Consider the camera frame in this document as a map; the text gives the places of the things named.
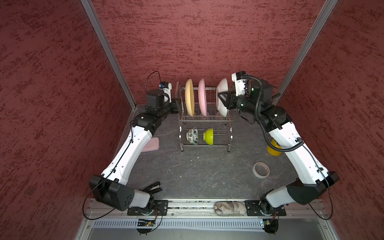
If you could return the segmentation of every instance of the ventilation grille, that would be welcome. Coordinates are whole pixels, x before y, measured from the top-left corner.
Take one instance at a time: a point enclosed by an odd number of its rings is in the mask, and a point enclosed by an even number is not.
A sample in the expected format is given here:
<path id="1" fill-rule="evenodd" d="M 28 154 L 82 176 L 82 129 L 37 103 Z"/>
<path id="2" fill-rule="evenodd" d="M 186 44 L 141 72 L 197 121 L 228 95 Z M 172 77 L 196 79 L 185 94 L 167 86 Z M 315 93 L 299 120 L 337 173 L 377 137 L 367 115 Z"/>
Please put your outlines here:
<path id="1" fill-rule="evenodd" d="M 152 228 L 137 227 L 137 219 L 104 218 L 93 222 L 94 228 Z M 163 229 L 242 229 L 258 231 L 263 228 L 262 219 L 211 219 L 211 218 L 164 218 L 158 228 Z"/>

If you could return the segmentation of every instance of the metal wire rack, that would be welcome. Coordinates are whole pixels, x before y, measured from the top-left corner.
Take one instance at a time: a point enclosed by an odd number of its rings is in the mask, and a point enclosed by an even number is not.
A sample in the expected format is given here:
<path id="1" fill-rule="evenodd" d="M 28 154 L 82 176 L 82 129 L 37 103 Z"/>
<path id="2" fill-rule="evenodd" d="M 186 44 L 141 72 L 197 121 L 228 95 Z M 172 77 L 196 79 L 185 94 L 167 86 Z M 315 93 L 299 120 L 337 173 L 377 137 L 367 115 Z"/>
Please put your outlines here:
<path id="1" fill-rule="evenodd" d="M 178 117 L 179 117 L 179 140 L 180 149 L 184 150 L 183 146 L 227 146 L 228 152 L 231 149 L 232 143 L 232 121 L 237 120 L 237 112 L 235 109 L 227 110 L 227 116 L 223 117 L 216 107 L 216 88 L 205 88 L 207 96 L 207 112 L 208 116 L 203 116 L 200 111 L 198 102 L 198 88 L 194 88 L 195 96 L 195 116 L 188 115 L 185 106 L 185 87 L 179 83 L 176 84 L 176 98 L 178 101 Z M 186 133 L 194 128 L 198 128 L 199 143 L 197 145 L 191 144 L 186 137 Z M 208 128 L 214 129 L 214 144 L 208 145 L 203 141 L 204 131 Z"/>

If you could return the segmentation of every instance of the yellow plate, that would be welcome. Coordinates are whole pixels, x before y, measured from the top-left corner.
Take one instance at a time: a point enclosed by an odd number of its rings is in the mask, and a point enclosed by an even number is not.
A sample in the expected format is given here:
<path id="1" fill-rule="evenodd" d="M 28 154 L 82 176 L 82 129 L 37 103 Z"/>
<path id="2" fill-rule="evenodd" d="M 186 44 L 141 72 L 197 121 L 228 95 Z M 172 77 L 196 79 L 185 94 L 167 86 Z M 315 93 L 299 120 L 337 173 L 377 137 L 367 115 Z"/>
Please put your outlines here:
<path id="1" fill-rule="evenodd" d="M 185 84 L 185 106 L 189 116 L 195 116 L 195 93 L 193 91 L 192 79 Z"/>

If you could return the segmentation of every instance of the mounting plate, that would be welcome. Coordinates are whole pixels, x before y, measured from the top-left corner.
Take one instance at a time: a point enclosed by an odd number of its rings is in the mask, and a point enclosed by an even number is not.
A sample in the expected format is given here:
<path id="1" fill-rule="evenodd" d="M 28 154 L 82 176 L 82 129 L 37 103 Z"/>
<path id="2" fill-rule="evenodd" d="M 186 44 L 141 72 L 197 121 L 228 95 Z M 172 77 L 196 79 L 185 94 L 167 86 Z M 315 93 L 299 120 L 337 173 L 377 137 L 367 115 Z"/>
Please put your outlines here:
<path id="1" fill-rule="evenodd" d="M 168 200 L 155 200 L 155 207 L 157 207 L 157 215 L 160 217 L 161 214 L 163 216 L 167 215 L 168 211 Z M 154 216 L 155 209 L 152 209 L 149 213 L 148 210 L 142 209 L 140 207 L 130 207 L 127 211 L 128 216 Z"/>
<path id="2" fill-rule="evenodd" d="M 247 208 L 247 215 L 248 216 L 262 216 L 262 217 L 273 217 L 274 214 L 271 215 L 265 215 L 261 212 L 261 209 L 259 207 L 260 201 L 253 201 L 253 200 L 247 200 L 244 201 L 245 207 Z M 283 206 L 277 208 L 277 216 L 287 216 L 287 213 L 285 212 L 285 208 Z"/>

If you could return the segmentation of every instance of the green bowl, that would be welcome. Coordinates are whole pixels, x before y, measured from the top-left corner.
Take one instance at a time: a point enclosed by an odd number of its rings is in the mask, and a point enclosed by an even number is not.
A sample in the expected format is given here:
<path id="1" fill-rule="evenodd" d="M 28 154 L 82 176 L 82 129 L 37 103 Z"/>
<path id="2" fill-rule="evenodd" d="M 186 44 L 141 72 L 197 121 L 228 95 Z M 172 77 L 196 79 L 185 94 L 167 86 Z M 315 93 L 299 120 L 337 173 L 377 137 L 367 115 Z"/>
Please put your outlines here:
<path id="1" fill-rule="evenodd" d="M 213 145 L 214 144 L 214 129 L 213 128 L 207 129 L 204 132 L 203 138 L 204 138 L 204 141 L 206 143 L 208 143 L 209 145 Z"/>

